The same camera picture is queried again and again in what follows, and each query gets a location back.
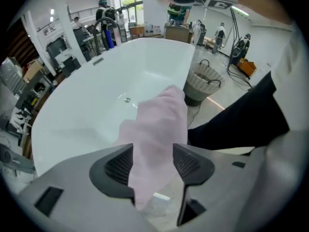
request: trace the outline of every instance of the window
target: window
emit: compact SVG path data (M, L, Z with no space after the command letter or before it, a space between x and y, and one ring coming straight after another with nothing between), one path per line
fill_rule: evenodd
M144 24L143 0L113 0L113 7L122 10L127 31L130 22L137 22L139 25Z

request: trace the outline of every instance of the tile floor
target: tile floor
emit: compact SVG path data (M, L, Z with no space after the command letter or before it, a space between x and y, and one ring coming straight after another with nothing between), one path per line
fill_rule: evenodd
M246 93L246 91L244 91L246 87L241 86L244 89L242 90L228 76L226 71L226 66L228 64L227 57L221 54L214 55L208 52L204 47L197 46L193 62L200 62L203 59L207 59L210 62L210 66L225 79L225 86L213 95L207 97L201 104L199 112L198 107L188 107L188 124L191 123L189 128L195 128L205 124ZM251 150L252 147L242 147L218 151L239 155L250 152ZM158 193L159 195L154 195L141 213L159 231L175 229L183 196L183 182L180 176L175 176L173 180Z

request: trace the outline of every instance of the white bathtub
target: white bathtub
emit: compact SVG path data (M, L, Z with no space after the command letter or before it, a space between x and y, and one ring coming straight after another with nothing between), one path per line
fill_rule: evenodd
M121 122L136 118L140 101L171 84L183 88L194 50L177 41L138 39L84 64L59 85L35 120L38 176L65 159L110 147ZM99 57L104 60L93 65Z

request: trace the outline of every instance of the pink towel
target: pink towel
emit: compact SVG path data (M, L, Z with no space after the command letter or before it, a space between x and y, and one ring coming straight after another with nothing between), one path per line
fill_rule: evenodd
M141 102L136 120L120 125L114 145L129 143L133 143L133 167L128 185L134 189L136 208L141 210L177 173L173 143L187 143L184 92L169 86L157 97Z

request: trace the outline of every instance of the wastebasket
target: wastebasket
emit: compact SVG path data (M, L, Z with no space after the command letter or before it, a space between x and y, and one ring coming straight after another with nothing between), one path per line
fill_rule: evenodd
M193 63L183 91L188 106L199 106L209 95L225 85L223 77L208 64Z

